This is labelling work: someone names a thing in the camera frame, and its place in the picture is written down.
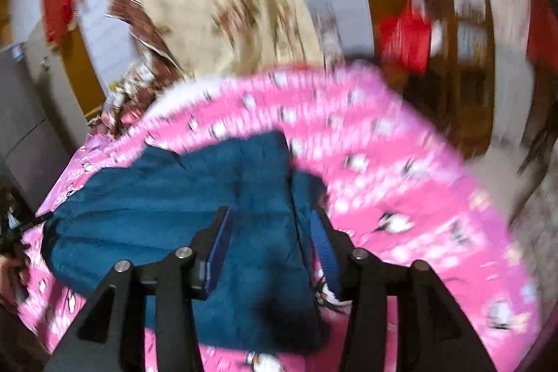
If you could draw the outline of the person's left hand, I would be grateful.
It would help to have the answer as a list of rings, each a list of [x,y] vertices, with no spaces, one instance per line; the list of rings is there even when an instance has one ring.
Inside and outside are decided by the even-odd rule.
[[[1,256],[1,305],[11,312],[28,298],[29,257]]]

